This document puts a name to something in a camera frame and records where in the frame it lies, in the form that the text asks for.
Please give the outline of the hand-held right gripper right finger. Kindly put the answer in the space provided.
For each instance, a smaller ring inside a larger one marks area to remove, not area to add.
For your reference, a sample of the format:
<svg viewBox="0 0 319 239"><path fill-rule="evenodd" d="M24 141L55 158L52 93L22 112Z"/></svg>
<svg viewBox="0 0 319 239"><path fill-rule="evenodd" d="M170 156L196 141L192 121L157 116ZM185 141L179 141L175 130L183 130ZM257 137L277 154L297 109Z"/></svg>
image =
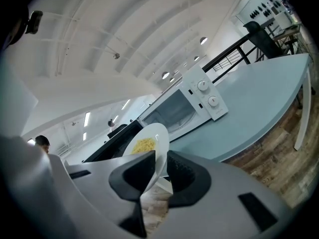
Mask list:
<svg viewBox="0 0 319 239"><path fill-rule="evenodd" d="M272 239L292 209L235 166L169 151L173 195L159 239Z"/></svg>

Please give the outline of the white round plate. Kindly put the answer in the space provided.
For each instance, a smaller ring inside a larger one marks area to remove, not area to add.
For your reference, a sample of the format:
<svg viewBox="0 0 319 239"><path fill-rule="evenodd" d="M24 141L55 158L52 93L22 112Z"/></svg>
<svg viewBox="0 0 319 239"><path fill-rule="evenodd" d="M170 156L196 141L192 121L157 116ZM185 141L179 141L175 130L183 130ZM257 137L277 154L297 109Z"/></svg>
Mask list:
<svg viewBox="0 0 319 239"><path fill-rule="evenodd" d="M128 144L123 156L131 155L131 151L137 140L153 138L156 142L155 149L155 172L148 183L146 193L159 179L167 163L167 152L169 150L169 134L166 127L160 123L152 123L144 127Z"/></svg>

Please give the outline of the light blue table white legs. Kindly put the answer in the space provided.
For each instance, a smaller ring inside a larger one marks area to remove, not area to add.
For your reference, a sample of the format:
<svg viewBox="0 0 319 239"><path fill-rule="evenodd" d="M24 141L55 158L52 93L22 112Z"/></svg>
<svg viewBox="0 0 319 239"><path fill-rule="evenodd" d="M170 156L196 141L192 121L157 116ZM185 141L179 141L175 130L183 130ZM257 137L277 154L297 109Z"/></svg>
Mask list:
<svg viewBox="0 0 319 239"><path fill-rule="evenodd" d="M294 146L300 149L310 117L310 61L310 56L303 53L240 67L217 86L228 113L172 141L170 150L226 160L263 137L302 91L301 125Z"/></svg>

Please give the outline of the dark wooden desk black legs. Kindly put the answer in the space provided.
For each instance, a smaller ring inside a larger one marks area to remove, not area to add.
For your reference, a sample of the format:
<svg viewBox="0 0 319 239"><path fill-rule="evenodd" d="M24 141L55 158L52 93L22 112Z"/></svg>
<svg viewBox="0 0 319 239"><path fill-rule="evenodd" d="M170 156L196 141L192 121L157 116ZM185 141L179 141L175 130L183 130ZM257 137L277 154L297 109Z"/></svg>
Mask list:
<svg viewBox="0 0 319 239"><path fill-rule="evenodd" d="M300 29L300 24L288 27L274 36L273 40L285 54L295 55L299 50Z"/></svg>

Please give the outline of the group of black wall-hung items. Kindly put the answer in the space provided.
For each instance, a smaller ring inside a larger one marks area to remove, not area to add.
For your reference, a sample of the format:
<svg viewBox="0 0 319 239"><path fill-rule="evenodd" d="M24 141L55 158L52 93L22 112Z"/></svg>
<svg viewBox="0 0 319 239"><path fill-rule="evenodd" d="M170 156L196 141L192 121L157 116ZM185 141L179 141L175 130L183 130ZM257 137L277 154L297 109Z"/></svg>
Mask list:
<svg viewBox="0 0 319 239"><path fill-rule="evenodd" d="M257 6L257 9L254 9L250 12L250 17L252 19L256 18L259 15L263 15L268 18L271 15L277 15L281 12L282 4L277 0L267 0L262 2L261 6Z"/></svg>

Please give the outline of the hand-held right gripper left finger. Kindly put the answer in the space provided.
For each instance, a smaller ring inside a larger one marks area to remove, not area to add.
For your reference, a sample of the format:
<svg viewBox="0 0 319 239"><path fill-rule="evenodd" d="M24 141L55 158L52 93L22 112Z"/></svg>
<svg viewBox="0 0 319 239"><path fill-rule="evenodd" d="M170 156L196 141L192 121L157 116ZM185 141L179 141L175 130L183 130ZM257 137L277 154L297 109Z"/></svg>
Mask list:
<svg viewBox="0 0 319 239"><path fill-rule="evenodd" d="M67 166L80 193L106 219L146 238L140 198L155 174L156 153L147 151L119 158Z"/></svg>

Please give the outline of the curved black metal railing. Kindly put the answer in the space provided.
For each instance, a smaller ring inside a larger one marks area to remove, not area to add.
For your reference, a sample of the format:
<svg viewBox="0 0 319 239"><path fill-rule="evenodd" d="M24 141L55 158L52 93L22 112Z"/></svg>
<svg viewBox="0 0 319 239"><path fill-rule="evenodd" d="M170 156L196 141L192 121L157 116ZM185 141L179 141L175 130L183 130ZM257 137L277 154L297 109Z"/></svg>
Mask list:
<svg viewBox="0 0 319 239"><path fill-rule="evenodd" d="M248 59L248 55L250 55L257 47L256 45L254 45L254 47L249 50L247 53L245 53L243 51L243 49L241 48L241 46L249 41L253 35L251 33L248 33L247 35L245 35L244 37L240 38L238 41L236 41L235 43L233 43L231 46L229 46L227 49L225 49L223 52L221 52L219 55L217 55L214 59L212 59L210 62L208 62L202 69L204 72L208 72L209 70L213 69L213 67L215 65L217 65L221 60L223 60L224 58L226 58L228 55L230 55L231 53L233 53L235 50L237 50L240 55L241 58L239 59L238 62L241 62L242 60L244 60L247 64L250 64L250 60Z"/></svg>

